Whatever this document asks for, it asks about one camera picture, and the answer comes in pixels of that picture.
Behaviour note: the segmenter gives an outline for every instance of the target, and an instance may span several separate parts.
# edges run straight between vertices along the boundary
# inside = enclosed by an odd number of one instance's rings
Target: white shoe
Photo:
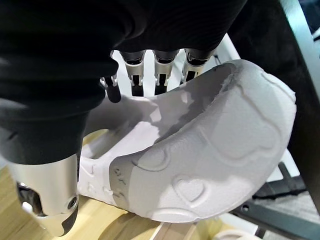
[[[106,98],[87,131],[110,131],[83,147],[79,193],[162,222],[228,212],[277,166],[295,100],[287,85],[246,60],[155,97]]]

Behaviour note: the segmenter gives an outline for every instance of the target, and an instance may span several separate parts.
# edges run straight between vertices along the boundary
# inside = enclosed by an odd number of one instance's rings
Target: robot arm
[[[143,56],[155,54],[155,94],[166,92],[177,50],[182,82],[196,77],[246,0],[0,3],[0,155],[22,208],[55,236],[78,211],[79,154],[90,110],[121,98],[119,50],[132,94],[143,96]]]

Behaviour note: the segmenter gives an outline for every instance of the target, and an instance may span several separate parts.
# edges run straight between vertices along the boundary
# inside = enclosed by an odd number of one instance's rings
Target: white foam sole
[[[156,221],[220,215],[266,181],[295,114],[294,92],[245,60],[166,94],[106,98],[87,132],[110,131],[83,147],[78,191]]]

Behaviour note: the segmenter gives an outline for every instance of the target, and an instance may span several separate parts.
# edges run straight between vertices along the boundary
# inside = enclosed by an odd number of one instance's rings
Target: metal screw
[[[68,204],[68,209],[72,208],[77,202],[77,197],[75,196],[74,198],[71,199],[71,201]]]

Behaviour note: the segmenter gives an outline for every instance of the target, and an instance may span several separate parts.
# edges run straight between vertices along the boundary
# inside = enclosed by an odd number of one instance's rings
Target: heart pattern
[[[175,177],[172,181],[172,187],[176,194],[192,208],[203,203],[208,196],[206,181],[196,177]]]

